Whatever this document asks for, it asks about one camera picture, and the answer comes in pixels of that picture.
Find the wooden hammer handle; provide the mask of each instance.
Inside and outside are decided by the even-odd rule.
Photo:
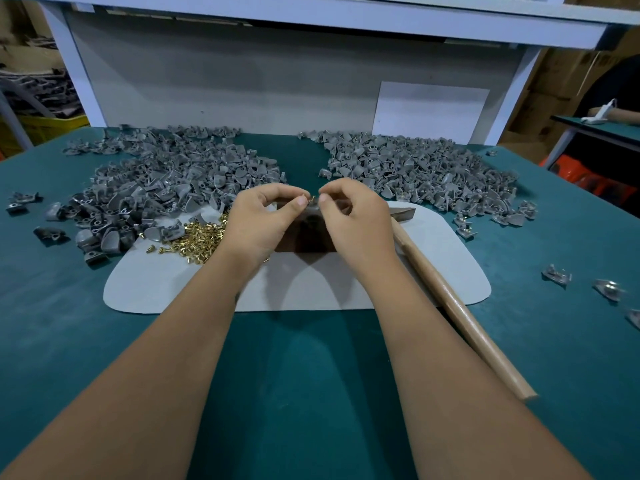
[[[409,234],[393,217],[391,224],[396,243],[403,250],[429,291],[444,307],[469,345],[476,351],[476,354],[480,355],[519,400],[526,402],[537,397],[536,392],[487,335],[475,316],[460,301],[453,288],[415,245]]]

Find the white shelf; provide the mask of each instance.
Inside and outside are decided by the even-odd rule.
[[[640,13],[522,0],[45,0],[192,15],[592,49]]]

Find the yellow crate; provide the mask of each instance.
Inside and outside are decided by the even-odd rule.
[[[39,116],[18,116],[18,119],[34,145],[57,138],[83,126],[89,126],[89,119],[84,114],[68,120]],[[5,157],[11,157],[22,151],[9,126],[0,118],[0,153],[4,153]]]

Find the hand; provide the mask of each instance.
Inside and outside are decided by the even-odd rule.
[[[320,190],[318,204],[336,251],[362,283],[381,266],[399,262],[391,229],[389,206],[366,185],[350,178],[329,182]],[[344,215],[333,199],[347,198],[353,210]]]
[[[246,261],[251,273],[270,256],[284,231],[307,207],[309,192],[285,184],[266,184],[238,193],[231,206],[219,250]],[[274,212],[265,209],[276,199],[290,199]]]

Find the table surface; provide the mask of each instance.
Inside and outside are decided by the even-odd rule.
[[[90,269],[73,242],[46,247],[31,232],[46,204],[82,190],[118,155],[68,157],[82,128],[0,163],[0,189],[38,191],[29,213],[0,214],[0,468],[151,323],[102,302],[114,263]],[[309,190],[328,153],[309,140],[237,138],[277,158]],[[601,479],[640,470],[640,220],[505,149],[485,157],[520,174],[518,195],[540,215],[522,228],[475,219],[468,249],[492,284],[471,311],[540,398],[530,409]],[[448,214],[447,220],[453,218]],[[73,235],[72,222],[61,225]],[[541,279],[569,270],[566,290]],[[615,280],[619,306],[591,284]],[[372,310],[236,314],[202,417],[190,479],[411,479],[415,470],[394,378]]]
[[[580,128],[581,130],[588,131],[590,133],[608,136],[613,139],[624,141],[628,144],[640,145],[639,126],[614,123],[612,121],[601,123],[599,125],[587,125],[583,123],[580,118],[573,118],[569,116],[551,116],[551,119],[574,128]]]

